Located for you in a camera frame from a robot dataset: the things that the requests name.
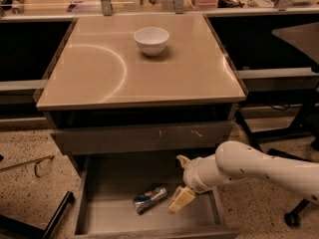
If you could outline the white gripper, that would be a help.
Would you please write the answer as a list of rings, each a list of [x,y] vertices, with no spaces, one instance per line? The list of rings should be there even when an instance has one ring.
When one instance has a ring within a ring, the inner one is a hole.
[[[176,159],[183,168],[183,182],[185,187],[179,186],[169,204],[168,212],[175,214],[182,210],[194,198],[195,193],[201,194],[212,188],[213,160],[211,158],[189,159],[184,155],[178,155]]]

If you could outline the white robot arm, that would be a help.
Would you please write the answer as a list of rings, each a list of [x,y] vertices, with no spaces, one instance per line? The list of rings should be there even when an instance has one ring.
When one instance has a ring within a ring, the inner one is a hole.
[[[173,194],[168,206],[170,213],[180,211],[196,194],[216,185],[249,178],[264,179],[315,204],[319,200],[318,163],[272,156],[234,140],[223,142],[215,154],[207,157],[176,158],[183,168],[184,187],[179,186]]]

